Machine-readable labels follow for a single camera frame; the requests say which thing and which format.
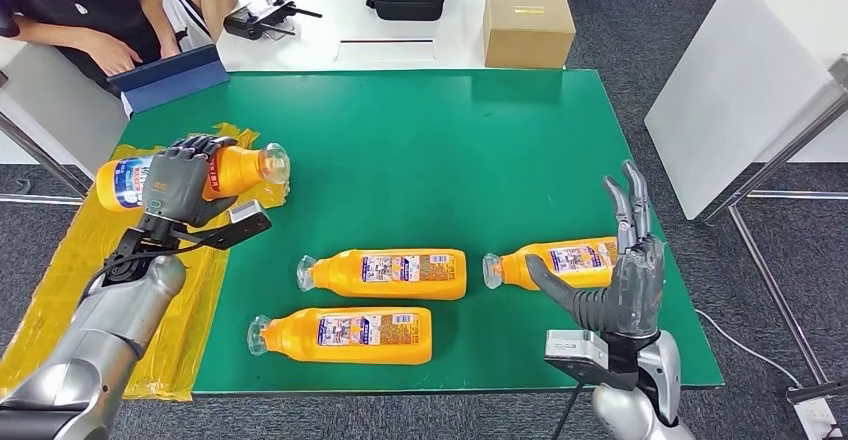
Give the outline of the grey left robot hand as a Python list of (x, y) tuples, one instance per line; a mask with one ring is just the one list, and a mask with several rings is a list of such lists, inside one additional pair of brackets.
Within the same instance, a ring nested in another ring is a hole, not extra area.
[(144, 212), (199, 228), (232, 207), (235, 196), (206, 200), (203, 191), (215, 155), (236, 144), (231, 137), (194, 135), (154, 154), (143, 184)]

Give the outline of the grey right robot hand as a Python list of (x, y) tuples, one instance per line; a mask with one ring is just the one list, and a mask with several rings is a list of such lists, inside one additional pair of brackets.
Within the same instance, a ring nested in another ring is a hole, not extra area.
[(647, 181), (631, 160), (622, 163), (622, 172), (628, 192), (612, 177), (603, 178), (617, 223), (617, 260), (608, 286), (594, 290), (571, 287), (538, 255), (526, 255), (525, 264), (535, 285), (581, 328), (641, 339), (658, 331), (665, 244), (651, 232)]

